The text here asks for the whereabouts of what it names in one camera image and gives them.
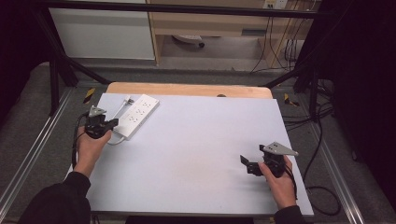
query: hand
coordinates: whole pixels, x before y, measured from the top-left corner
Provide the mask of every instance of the hand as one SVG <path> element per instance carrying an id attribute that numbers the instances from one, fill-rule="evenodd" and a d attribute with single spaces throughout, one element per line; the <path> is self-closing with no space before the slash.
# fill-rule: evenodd
<path id="1" fill-rule="evenodd" d="M 285 159 L 286 165 L 291 170 L 291 161 L 287 156 L 283 157 Z M 271 170 L 268 168 L 268 166 L 263 162 L 259 162 L 259 167 L 271 188 L 277 208 L 280 210 L 282 208 L 296 205 L 297 203 L 296 196 L 294 195 L 294 186 L 290 176 L 285 172 L 280 178 L 276 178 L 271 173 Z"/>
<path id="2" fill-rule="evenodd" d="M 93 139 L 84 133 L 85 128 L 78 128 L 78 161 L 74 171 L 90 177 L 93 167 L 99 159 L 102 149 L 111 138 L 111 131 L 107 131 L 105 135 L 98 139 Z"/>

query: black metal frame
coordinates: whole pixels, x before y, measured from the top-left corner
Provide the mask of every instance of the black metal frame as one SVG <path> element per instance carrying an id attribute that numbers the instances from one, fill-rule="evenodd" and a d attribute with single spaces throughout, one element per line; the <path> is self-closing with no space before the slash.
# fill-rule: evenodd
<path id="1" fill-rule="evenodd" d="M 85 2 L 85 1 L 63 1 L 63 0 L 36 0 L 32 2 L 31 12 L 36 22 L 47 38 L 52 60 L 50 61 L 51 76 L 51 112 L 52 115 L 59 106 L 59 87 L 58 73 L 63 78 L 66 86 L 76 86 L 78 79 L 74 74 L 72 67 L 92 77 L 102 84 L 111 83 L 93 71 L 69 58 L 58 42 L 54 33 L 51 31 L 47 21 L 42 15 L 43 8 L 73 8 L 73 9 L 90 9 L 90 10 L 111 10 L 111 11 L 144 11 L 144 12 L 168 12 L 168 13 L 189 13 L 189 14 L 215 14 L 215 15 L 234 15 L 234 16 L 252 16 L 252 17 L 277 17 L 277 18 L 300 18 L 325 20 L 333 17 L 331 12 L 314 12 L 314 11 L 293 11 L 293 10 L 272 10 L 264 8 L 239 8 L 239 7 L 202 7 L 202 6 L 181 6 L 181 5 L 157 5 L 157 4 L 136 4 L 136 3 L 109 3 L 109 2 Z M 305 68 L 296 66 L 294 71 L 287 73 L 263 87 L 273 88 L 275 85 L 284 80 L 295 77 L 299 71 Z"/>

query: gray carpet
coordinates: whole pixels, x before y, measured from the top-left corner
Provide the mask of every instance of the gray carpet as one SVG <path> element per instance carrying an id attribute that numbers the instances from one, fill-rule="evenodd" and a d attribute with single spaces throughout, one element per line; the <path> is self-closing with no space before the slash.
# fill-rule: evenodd
<path id="1" fill-rule="evenodd" d="M 133 82 L 170 82 L 195 84 L 239 84 L 256 86 L 277 77 L 279 74 L 261 73 L 248 75 L 242 72 L 196 72 L 161 69 L 100 69 L 97 71 L 103 77 L 117 81 Z M 31 76 L 20 101 L 9 113 L 7 122 L 0 130 L 0 190 L 3 192 L 7 183 L 17 171 L 30 146 L 38 136 L 50 112 L 50 79 L 46 67 L 38 67 Z M 303 116 L 300 106 L 285 105 L 284 93 L 290 95 L 291 100 L 297 97 L 291 90 L 293 79 L 283 83 L 281 87 L 273 89 L 274 97 L 278 100 L 280 111 L 284 116 Z M 90 103 L 96 105 L 100 93 L 106 87 L 97 88 Z M 70 152 L 73 128 L 79 114 L 88 110 L 90 105 L 82 103 L 88 88 L 74 89 L 72 98 L 64 114 L 53 130 L 47 144 L 38 158 L 31 173 L 22 186 L 14 204 L 7 216 L 18 217 L 32 197 L 42 188 L 61 182 L 70 165 Z M 346 182 L 358 204 L 367 223 L 396 223 L 396 215 L 389 206 L 387 199 L 378 188 L 366 165 L 351 159 L 347 141 L 339 128 L 336 118 L 327 117 L 323 121 L 323 132 L 340 166 Z M 299 151 L 298 165 L 303 172 L 317 145 L 309 125 L 302 126 L 289 132 L 293 149 Z M 306 185 L 320 185 L 333 190 L 332 181 L 323 164 L 320 154 L 315 159 L 306 179 Z M 326 192 L 315 190 L 309 196 L 312 203 L 326 211 L 335 209 L 333 198 Z M 344 210 L 334 217 L 322 215 L 315 211 L 314 221 L 325 223 L 348 223 Z"/>

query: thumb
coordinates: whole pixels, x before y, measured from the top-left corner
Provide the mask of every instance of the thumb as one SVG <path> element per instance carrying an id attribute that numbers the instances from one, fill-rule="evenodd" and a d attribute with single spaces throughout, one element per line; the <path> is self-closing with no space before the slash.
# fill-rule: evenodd
<path id="1" fill-rule="evenodd" d="M 265 176 L 265 178 L 268 181 L 272 181 L 275 178 L 275 176 L 271 172 L 270 168 L 268 168 L 268 166 L 265 165 L 264 162 L 259 162 L 259 167 L 260 167 L 260 170 L 262 171 L 262 174 Z"/>

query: person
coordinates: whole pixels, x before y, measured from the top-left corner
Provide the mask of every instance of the person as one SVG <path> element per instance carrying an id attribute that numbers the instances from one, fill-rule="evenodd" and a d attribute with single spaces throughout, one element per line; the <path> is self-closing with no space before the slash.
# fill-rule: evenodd
<path id="1" fill-rule="evenodd" d="M 286 165 L 292 170 L 291 161 L 287 156 L 283 156 Z M 294 186 L 289 175 L 286 172 L 276 178 L 271 170 L 263 162 L 259 162 L 260 170 L 270 186 L 274 199 L 279 209 L 275 213 L 276 224 L 305 224 L 305 220 L 297 205 L 296 196 L 294 194 Z"/>
<path id="2" fill-rule="evenodd" d="M 91 186 L 89 177 L 103 147 L 111 138 L 111 131 L 99 139 L 92 139 L 84 133 L 84 127 L 80 127 L 78 136 L 78 161 L 73 172 L 68 174 L 63 183 L 38 192 L 26 207 L 18 223 L 90 223 L 91 207 L 86 198 Z M 291 162 L 286 156 L 285 162 L 291 169 Z M 296 204 L 290 177 L 283 174 L 280 178 L 276 178 L 264 163 L 260 162 L 259 166 L 279 208 L 275 214 L 276 224 L 305 223 Z"/>

